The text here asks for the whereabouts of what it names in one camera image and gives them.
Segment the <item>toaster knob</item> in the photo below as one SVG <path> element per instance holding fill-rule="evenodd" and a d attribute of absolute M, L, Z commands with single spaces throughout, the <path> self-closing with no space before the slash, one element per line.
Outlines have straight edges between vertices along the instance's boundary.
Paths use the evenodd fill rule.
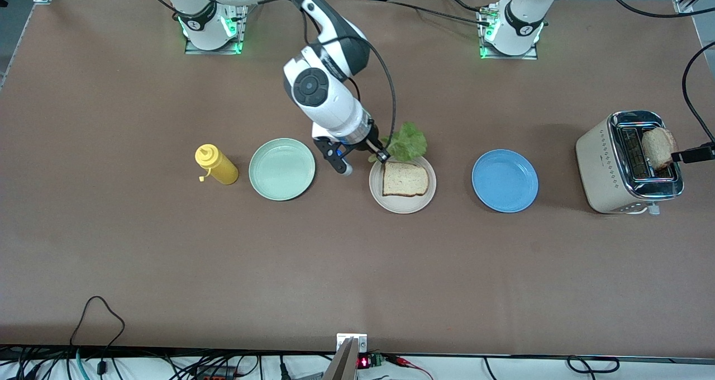
<path fill-rule="evenodd" d="M 661 206 L 655 204 L 654 202 L 649 202 L 648 203 L 648 213 L 651 215 L 660 215 L 661 214 Z"/>

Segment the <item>slice of bread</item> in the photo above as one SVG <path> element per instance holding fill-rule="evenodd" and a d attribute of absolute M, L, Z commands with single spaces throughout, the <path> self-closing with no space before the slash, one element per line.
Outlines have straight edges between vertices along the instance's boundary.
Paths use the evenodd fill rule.
<path fill-rule="evenodd" d="M 383 166 L 383 196 L 414 197 L 425 195 L 430 185 L 427 170 L 410 163 L 388 161 Z"/>
<path fill-rule="evenodd" d="M 643 153 L 648 158 L 653 169 L 665 169 L 673 163 L 672 153 L 678 150 L 673 133 L 663 127 L 643 133 Z"/>

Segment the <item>mustard bottle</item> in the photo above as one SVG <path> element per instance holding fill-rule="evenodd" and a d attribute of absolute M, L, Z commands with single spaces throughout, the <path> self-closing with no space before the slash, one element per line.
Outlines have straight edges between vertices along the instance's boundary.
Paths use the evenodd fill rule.
<path fill-rule="evenodd" d="M 236 166 L 215 145 L 200 146 L 194 157 L 196 163 L 207 172 L 206 176 L 199 177 L 199 181 L 203 182 L 207 177 L 213 176 L 222 184 L 232 184 L 238 179 Z"/>

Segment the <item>black circular joint cover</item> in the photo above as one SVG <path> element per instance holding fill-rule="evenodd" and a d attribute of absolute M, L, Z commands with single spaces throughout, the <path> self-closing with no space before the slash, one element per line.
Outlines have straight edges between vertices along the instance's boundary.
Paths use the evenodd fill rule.
<path fill-rule="evenodd" d="M 296 77 L 293 84 L 293 97 L 301 105 L 319 107 L 327 99 L 328 83 L 324 71 L 311 67 Z"/>

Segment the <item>mint green plate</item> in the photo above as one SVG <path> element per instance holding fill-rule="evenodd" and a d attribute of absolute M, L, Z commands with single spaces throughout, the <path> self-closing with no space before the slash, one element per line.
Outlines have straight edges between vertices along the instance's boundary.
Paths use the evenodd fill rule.
<path fill-rule="evenodd" d="M 269 200 L 285 201 L 306 191 L 315 176 L 315 159 L 308 147 L 292 138 L 262 145 L 251 158 L 248 178 L 253 189 Z"/>

